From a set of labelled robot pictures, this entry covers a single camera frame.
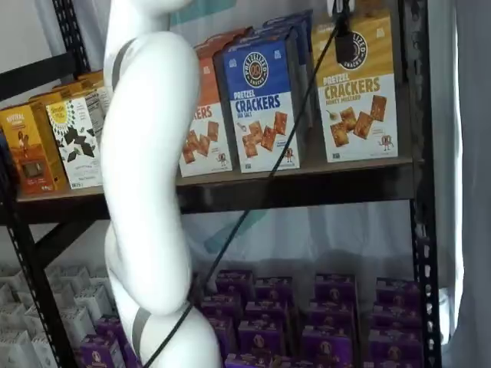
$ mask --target white box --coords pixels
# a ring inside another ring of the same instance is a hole
[[[104,115],[97,91],[46,106],[54,138],[72,189],[102,185]]]
[[[39,317],[38,310],[36,306],[33,305],[24,313],[24,323],[29,332],[29,336],[34,337],[40,333],[44,332],[43,323]]]
[[[32,346],[38,356],[39,363],[42,368],[57,368],[56,359],[53,355],[53,350],[46,337],[46,333],[40,333],[32,339]]]
[[[91,286],[89,271],[83,266],[73,266],[61,269],[61,281],[69,281],[75,294]]]
[[[5,368],[41,367],[27,331],[12,331],[0,335],[0,366]]]
[[[0,306],[0,328],[6,330],[27,330],[24,320],[25,307],[21,303]]]
[[[82,340],[87,335],[95,334],[94,325],[92,324],[87,308],[62,308],[60,310],[60,316],[72,347],[80,347]]]
[[[75,295],[75,304],[88,309],[94,324],[105,314],[112,313],[106,288],[103,285],[90,286]]]
[[[14,303],[14,296],[8,284],[0,284],[0,305]]]

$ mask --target cracker image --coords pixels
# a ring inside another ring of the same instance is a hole
[[[276,130],[267,126],[264,128],[264,133],[262,134],[261,146],[266,148],[268,151],[273,151],[273,146],[276,139]]]
[[[371,117],[378,121],[384,121],[386,106],[387,98],[375,94],[371,102]]]
[[[286,134],[286,120],[288,119],[288,115],[286,113],[280,113],[276,111],[275,114],[275,130],[276,133],[285,135]]]
[[[346,126],[342,121],[335,125],[331,125],[331,134],[336,147],[342,147],[350,143]]]
[[[255,147],[254,136],[249,134],[247,136],[242,137],[242,142],[244,143],[245,155],[247,158],[251,158],[258,155],[258,150]]]
[[[197,151],[199,149],[198,136],[194,130],[190,130],[187,134],[187,144],[192,151]]]
[[[196,161],[196,159],[194,158],[193,150],[191,149],[188,143],[186,143],[183,147],[183,157],[184,157],[184,162],[188,165]]]
[[[346,130],[351,132],[356,126],[356,117],[354,116],[353,107],[349,107],[339,113],[341,115],[341,120],[344,121]]]
[[[354,134],[366,140],[368,134],[370,133],[371,124],[373,122],[373,117],[361,111],[360,116],[358,117],[358,121],[356,122],[356,127],[354,128]]]
[[[208,137],[213,142],[218,142],[218,129],[219,129],[219,124],[217,122],[215,121],[208,122]]]
[[[261,143],[262,141],[262,128],[259,121],[249,124],[249,130],[251,131],[252,137],[254,138],[254,144]]]
[[[210,140],[207,136],[204,136],[202,134],[199,135],[199,147],[197,151],[200,155],[208,157],[209,143]]]

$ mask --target orange cracker box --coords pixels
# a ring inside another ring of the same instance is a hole
[[[0,124],[23,193],[53,192],[67,187],[63,165],[42,103],[30,102],[0,110]]]
[[[315,63],[334,28],[314,27]],[[354,52],[339,64],[333,44],[317,74],[328,162],[397,157],[397,109],[390,14],[373,11],[351,21]]]
[[[231,171],[236,153],[229,145],[233,132],[227,93],[220,92],[222,67],[214,62],[221,51],[216,44],[201,45],[197,50],[201,75],[201,94],[180,157],[183,177]]]

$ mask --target honey mustard cracker box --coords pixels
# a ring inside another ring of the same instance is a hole
[[[53,192],[67,187],[42,103],[29,102],[0,110],[0,124],[24,194]]]
[[[97,92],[75,94],[47,105],[46,111],[70,187],[101,186],[99,145],[104,118]]]
[[[317,63],[332,23],[314,27]],[[318,97],[328,162],[397,157],[397,110],[390,14],[355,16],[353,58],[339,64],[335,45],[317,74]]]

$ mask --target cracker box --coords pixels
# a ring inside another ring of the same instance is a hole
[[[269,355],[229,354],[225,360],[225,368],[272,368]]]
[[[223,55],[243,173],[270,171],[295,125],[301,88],[295,29],[237,44]],[[300,167],[308,126],[302,117],[279,170]]]
[[[39,367],[39,360],[26,331],[0,334],[0,366],[8,368]]]
[[[72,347],[78,348],[84,337],[88,334],[95,334],[87,308],[62,308],[60,316]]]
[[[371,314],[372,325],[375,327],[389,327],[393,329],[421,329],[421,316],[417,310],[374,304]]]
[[[0,306],[0,329],[27,330],[24,320],[25,311],[25,307],[21,303]]]
[[[219,42],[205,44],[196,52],[199,58],[201,94],[188,136],[180,157],[183,177],[231,171],[236,163],[233,128],[226,124],[231,118],[226,89],[220,88],[223,79],[221,58],[215,58],[222,50]]]
[[[241,321],[238,332],[244,353],[285,355],[282,322],[248,318]]]
[[[105,368],[124,368],[120,346],[115,337],[88,335],[80,346],[86,366]]]
[[[216,275],[219,293],[239,293],[242,304],[255,299],[254,274],[249,270],[221,270]]]
[[[235,323],[244,315],[240,294],[214,294],[203,298],[200,310],[208,317],[231,317]]]
[[[104,116],[96,92],[46,106],[54,138],[72,189],[102,185]]]
[[[420,333],[404,333],[399,330],[370,330],[368,336],[370,355],[374,359],[402,360],[423,359]]]
[[[313,326],[350,327],[354,330],[353,304],[331,301],[311,301],[308,304],[307,323]]]
[[[32,339],[32,346],[38,356],[42,368],[55,368],[57,365],[53,350],[49,344],[46,333],[40,333]]]
[[[396,280],[393,278],[377,278],[377,301],[382,304],[399,307],[420,306],[420,288],[417,282]]]
[[[315,63],[334,24],[312,32]],[[397,157],[397,111],[388,11],[351,20],[353,57],[338,64],[329,48],[317,74],[328,162]]]
[[[292,278],[257,278],[254,288],[259,300],[286,301],[289,306],[294,305]]]
[[[317,359],[334,368],[353,367],[351,331],[330,326],[305,326],[302,332],[304,357]]]
[[[111,314],[113,310],[103,285],[90,286],[82,290],[75,295],[75,304],[87,308],[94,324],[105,314]]]
[[[211,317],[209,323],[215,330],[220,345],[222,358],[226,359],[230,353],[237,352],[236,333],[233,330],[233,321],[230,317]]]
[[[89,271],[86,267],[83,266],[62,268],[60,270],[59,278],[61,281],[70,282],[75,294],[78,294],[83,289],[91,286],[91,282],[89,280]]]
[[[0,110],[0,124],[24,194],[53,192],[67,187],[42,103],[31,102]]]

